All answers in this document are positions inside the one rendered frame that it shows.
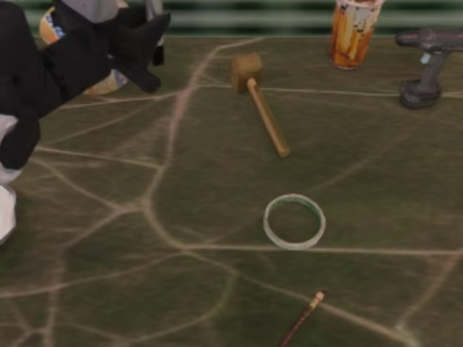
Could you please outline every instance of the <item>wooden mallet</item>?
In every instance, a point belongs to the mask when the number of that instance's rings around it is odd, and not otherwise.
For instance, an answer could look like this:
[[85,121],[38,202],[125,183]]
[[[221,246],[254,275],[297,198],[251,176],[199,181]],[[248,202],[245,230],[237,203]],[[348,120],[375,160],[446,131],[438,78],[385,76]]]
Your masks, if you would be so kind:
[[267,132],[279,155],[283,158],[289,154],[289,147],[279,124],[260,92],[258,83],[262,77],[262,67],[262,60],[256,53],[235,56],[231,61],[231,86],[237,93],[249,90]]

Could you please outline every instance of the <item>power drill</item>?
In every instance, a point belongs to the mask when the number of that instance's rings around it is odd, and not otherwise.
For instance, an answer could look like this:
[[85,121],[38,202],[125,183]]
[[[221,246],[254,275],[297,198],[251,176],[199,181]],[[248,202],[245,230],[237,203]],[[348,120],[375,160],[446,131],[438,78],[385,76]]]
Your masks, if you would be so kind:
[[417,109],[437,103],[442,89],[438,84],[447,56],[463,52],[463,30],[421,29],[396,35],[402,47],[418,47],[424,51],[421,62],[425,65],[420,80],[406,81],[400,90],[400,101],[406,108]]

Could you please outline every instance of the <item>pencil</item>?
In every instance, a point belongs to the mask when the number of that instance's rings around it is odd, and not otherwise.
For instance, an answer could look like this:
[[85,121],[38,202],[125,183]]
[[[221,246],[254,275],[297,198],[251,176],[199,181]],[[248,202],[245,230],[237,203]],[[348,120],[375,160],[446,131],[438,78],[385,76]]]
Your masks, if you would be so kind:
[[299,330],[302,323],[310,316],[310,314],[317,307],[317,305],[321,303],[324,297],[325,297],[325,291],[317,292],[317,294],[315,295],[315,298],[310,302],[307,309],[305,309],[305,311],[300,315],[299,319],[292,325],[289,332],[284,336],[283,340],[281,340],[280,344],[278,345],[279,347],[288,346],[289,342],[294,337],[294,334]]

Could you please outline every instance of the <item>striped background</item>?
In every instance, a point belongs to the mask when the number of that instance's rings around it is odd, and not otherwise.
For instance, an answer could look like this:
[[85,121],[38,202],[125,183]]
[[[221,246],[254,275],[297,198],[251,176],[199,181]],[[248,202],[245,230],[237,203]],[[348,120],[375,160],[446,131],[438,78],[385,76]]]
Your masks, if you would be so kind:
[[[27,8],[34,30],[51,1],[13,0]],[[141,3],[143,0],[129,0]],[[165,0],[171,35],[327,35],[335,0]],[[463,0],[386,0],[377,31],[462,26]]]

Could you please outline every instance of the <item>mallet handle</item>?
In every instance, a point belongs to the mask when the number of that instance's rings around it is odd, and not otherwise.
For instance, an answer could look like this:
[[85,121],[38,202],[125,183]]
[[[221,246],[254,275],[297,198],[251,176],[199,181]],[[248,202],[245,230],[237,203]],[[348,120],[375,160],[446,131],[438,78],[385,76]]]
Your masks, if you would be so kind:
[[284,138],[283,132],[275,119],[270,107],[263,98],[260,88],[253,78],[247,81],[247,89],[251,94],[252,100],[259,110],[260,117],[266,126],[267,132],[275,145],[278,154],[283,158],[289,154],[289,146]]

